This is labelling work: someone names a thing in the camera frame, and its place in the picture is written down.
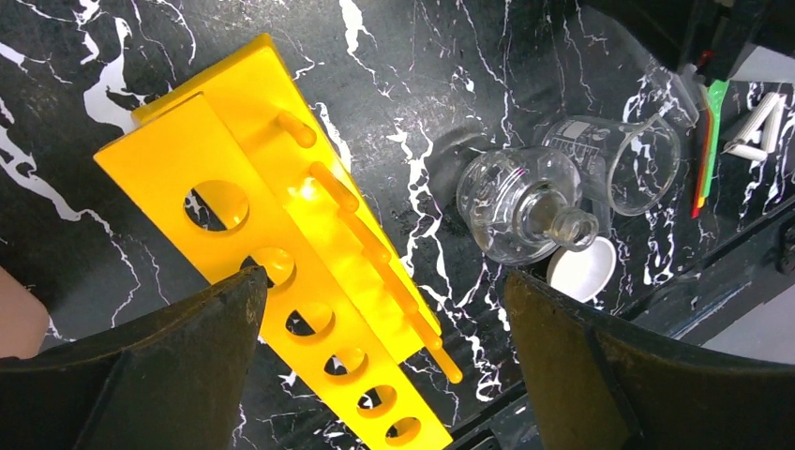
black marble countertop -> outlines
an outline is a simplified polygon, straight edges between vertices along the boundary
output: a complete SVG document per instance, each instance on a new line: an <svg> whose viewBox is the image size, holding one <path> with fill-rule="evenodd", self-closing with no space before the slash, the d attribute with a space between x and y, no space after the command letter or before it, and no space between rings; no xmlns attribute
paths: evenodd
<svg viewBox="0 0 795 450"><path fill-rule="evenodd" d="M464 381L448 383L422 352L403 367L455 428L521 376L501 307L506 269L484 259L455 213L449 150L535 143L565 114L676 114L671 76L615 22L574 1L3 0L0 265L51 312L47 347L206 286L92 156L132 130L130 110L261 33L442 320ZM789 148L790 85L733 82L724 118L772 90L788 95ZM619 265L597 302L612 313L792 196L787 151L755 164L721 156L712 196L691 219L697 133L680 132L674 188L644 216L614 218ZM264 344L239 412L235 448L361 447Z"/></svg>

white cap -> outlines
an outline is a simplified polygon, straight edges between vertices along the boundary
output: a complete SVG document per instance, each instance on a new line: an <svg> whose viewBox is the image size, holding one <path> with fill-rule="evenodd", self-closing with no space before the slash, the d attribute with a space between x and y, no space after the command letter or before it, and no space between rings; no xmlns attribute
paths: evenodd
<svg viewBox="0 0 795 450"><path fill-rule="evenodd" d="M604 237L582 251L560 248L552 255L547 283L557 291L587 302L600 293L616 269L616 248Z"/></svg>

